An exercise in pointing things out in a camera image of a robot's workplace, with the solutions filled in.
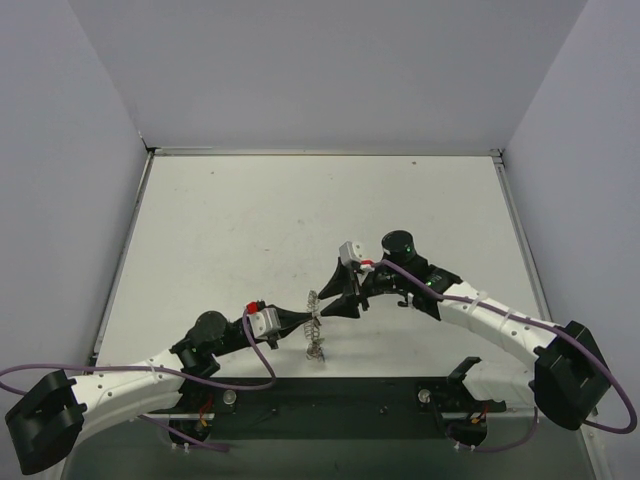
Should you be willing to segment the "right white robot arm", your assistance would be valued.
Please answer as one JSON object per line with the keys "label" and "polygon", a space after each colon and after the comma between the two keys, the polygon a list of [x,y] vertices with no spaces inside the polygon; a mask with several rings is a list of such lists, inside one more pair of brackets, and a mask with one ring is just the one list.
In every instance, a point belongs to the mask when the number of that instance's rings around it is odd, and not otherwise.
{"label": "right white robot arm", "polygon": [[500,372],[475,365],[464,374],[462,384],[473,400],[534,406],[568,430],[585,423],[611,386],[586,327],[532,319],[508,308],[422,257],[405,230],[387,233],[381,246],[379,262],[355,242],[340,247],[336,270],[318,295],[330,302],[322,316],[357,318],[370,298],[396,294],[400,306],[465,329],[514,358]]}

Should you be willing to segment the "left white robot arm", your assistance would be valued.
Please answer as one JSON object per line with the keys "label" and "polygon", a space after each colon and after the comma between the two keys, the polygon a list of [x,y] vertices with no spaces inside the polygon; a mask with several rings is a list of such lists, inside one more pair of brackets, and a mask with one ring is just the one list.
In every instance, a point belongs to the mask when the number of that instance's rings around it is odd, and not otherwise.
{"label": "left white robot arm", "polygon": [[21,472],[45,471],[75,445],[141,415],[176,405],[196,410],[204,402],[204,385],[217,384],[219,357],[255,349],[260,342],[275,348],[311,318],[253,302],[234,322],[217,311],[201,314],[176,344],[132,365],[42,365],[45,376],[21,393],[5,416]]}

